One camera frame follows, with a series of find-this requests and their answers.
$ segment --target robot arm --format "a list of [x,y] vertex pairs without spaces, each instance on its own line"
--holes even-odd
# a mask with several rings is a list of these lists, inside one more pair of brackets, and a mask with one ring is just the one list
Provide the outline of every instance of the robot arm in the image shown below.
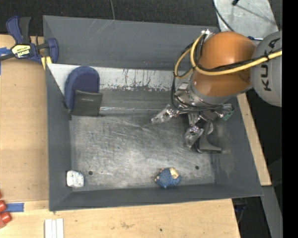
[[[192,67],[179,75],[178,67],[186,55],[190,56]],[[187,77],[189,81],[175,89],[176,78]],[[220,152],[206,137],[212,132],[214,119],[227,120],[232,114],[234,107],[227,101],[254,88],[264,101],[281,107],[281,82],[282,32],[267,36],[255,46],[249,38],[235,32],[202,31],[176,61],[172,105],[151,121],[166,122],[187,113],[189,128],[184,135],[185,145],[192,147],[199,139],[199,152]]]

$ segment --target clamp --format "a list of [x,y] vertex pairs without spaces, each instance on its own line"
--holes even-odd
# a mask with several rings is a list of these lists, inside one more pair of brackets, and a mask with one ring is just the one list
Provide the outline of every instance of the clamp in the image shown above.
[[59,56],[58,44],[55,38],[50,38],[46,43],[31,43],[29,37],[29,23],[31,17],[13,16],[6,22],[6,28],[14,40],[15,45],[10,49],[11,54],[1,56],[0,61],[9,58],[27,59],[42,64],[44,57],[40,54],[40,49],[49,48],[49,57],[56,63]]

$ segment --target blue clamp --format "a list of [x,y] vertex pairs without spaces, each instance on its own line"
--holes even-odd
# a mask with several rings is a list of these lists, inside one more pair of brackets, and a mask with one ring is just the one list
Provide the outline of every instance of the blue clamp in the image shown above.
[[154,181],[161,187],[176,186],[181,182],[181,176],[175,168],[163,168]]
[[31,43],[28,35],[30,17],[13,16],[6,22],[6,28],[9,35],[15,40],[15,45],[11,48],[11,52],[17,59],[27,59],[42,64],[42,56],[39,50],[49,48],[49,56],[53,63],[56,63],[59,57],[59,49],[57,41],[54,38],[47,40],[43,45],[35,45]]

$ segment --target yellow cable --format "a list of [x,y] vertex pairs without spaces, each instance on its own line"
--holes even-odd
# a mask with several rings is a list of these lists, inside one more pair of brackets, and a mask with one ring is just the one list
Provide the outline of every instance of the yellow cable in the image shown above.
[[[279,57],[283,54],[283,51],[277,51],[277,52],[274,52],[274,53],[271,53],[269,54],[267,57],[262,57],[262,58],[259,58],[255,61],[252,61],[250,63],[247,63],[247,64],[244,64],[244,65],[241,65],[241,66],[238,66],[238,67],[235,67],[235,68],[232,68],[232,69],[227,69],[227,70],[223,70],[223,71],[205,71],[205,70],[202,70],[200,69],[195,61],[194,61],[194,51],[195,51],[195,48],[198,44],[198,42],[200,41],[200,39],[204,36],[204,34],[200,35],[196,40],[195,42],[193,43],[192,47],[188,50],[186,50],[181,56],[180,58],[178,59],[175,67],[174,67],[174,75],[177,77],[177,78],[186,78],[191,72],[193,69],[196,69],[199,73],[201,74],[204,74],[204,75],[208,75],[208,76],[217,76],[217,75],[225,75],[225,74],[229,74],[229,73],[233,73],[233,72],[237,72],[237,71],[241,71],[241,70],[245,70],[245,69],[248,69],[248,68],[251,68],[253,66],[256,66],[258,64],[261,64],[263,62],[266,62],[270,59],[273,59],[273,58],[276,58],[276,57]],[[179,76],[178,75],[178,67],[181,63],[181,61],[183,60],[183,58],[190,52],[190,61],[191,61],[191,64],[192,64],[192,69],[190,69],[187,73],[185,73],[184,75],[182,76]]]
[[193,69],[191,68],[190,70],[188,70],[184,75],[179,76],[178,75],[178,67],[181,63],[181,61],[184,59],[184,57],[191,51],[191,49],[186,50],[178,59],[177,63],[175,64],[174,67],[174,75],[179,78],[179,79],[183,79],[186,78],[187,76],[189,76],[189,74],[193,71]]
[[255,60],[255,61],[252,61],[250,63],[244,64],[244,65],[241,65],[241,66],[232,68],[232,69],[227,69],[227,70],[223,70],[223,71],[205,71],[205,70],[200,69],[196,65],[196,63],[194,62],[194,51],[195,51],[195,47],[196,47],[196,45],[198,44],[199,40],[202,37],[203,37],[203,34],[200,35],[196,39],[196,41],[193,43],[192,48],[191,48],[191,52],[190,52],[190,61],[191,61],[191,64],[192,64],[192,66],[193,66],[194,69],[196,69],[199,73],[204,74],[204,75],[208,75],[208,76],[224,75],[224,74],[229,74],[229,73],[237,72],[237,71],[240,71],[240,70],[245,70],[245,69],[251,68],[253,66],[256,66],[256,65],[258,65],[260,63],[266,62],[269,59],[273,59],[273,58],[279,57],[279,56],[281,56],[283,54],[283,51],[278,51],[278,52],[274,52],[274,53],[269,54],[267,57],[259,58],[259,59]]
[[233,73],[233,72],[237,72],[237,71],[241,71],[241,70],[245,70],[248,68],[251,68],[253,66],[256,66],[260,63],[266,62],[269,59],[273,59],[276,57],[279,57],[283,54],[283,51],[278,51],[275,53],[271,53],[270,55],[268,55],[268,57],[264,57],[264,58],[259,58],[253,62],[250,62],[248,64],[242,65],[242,66],[238,66],[232,69],[227,69],[227,70],[223,70],[223,71],[205,71],[205,70],[201,70],[200,68],[198,68],[197,66],[195,66],[194,68],[201,74],[204,75],[208,75],[208,76],[217,76],[217,75],[224,75],[224,74],[229,74],[229,73]]

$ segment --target white object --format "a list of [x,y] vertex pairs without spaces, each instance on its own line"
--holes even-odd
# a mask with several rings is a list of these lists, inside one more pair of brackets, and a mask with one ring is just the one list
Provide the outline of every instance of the white object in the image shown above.
[[84,176],[77,171],[70,170],[66,174],[66,184],[69,187],[80,188],[84,186]]
[[64,238],[63,219],[47,219],[44,221],[44,238]]

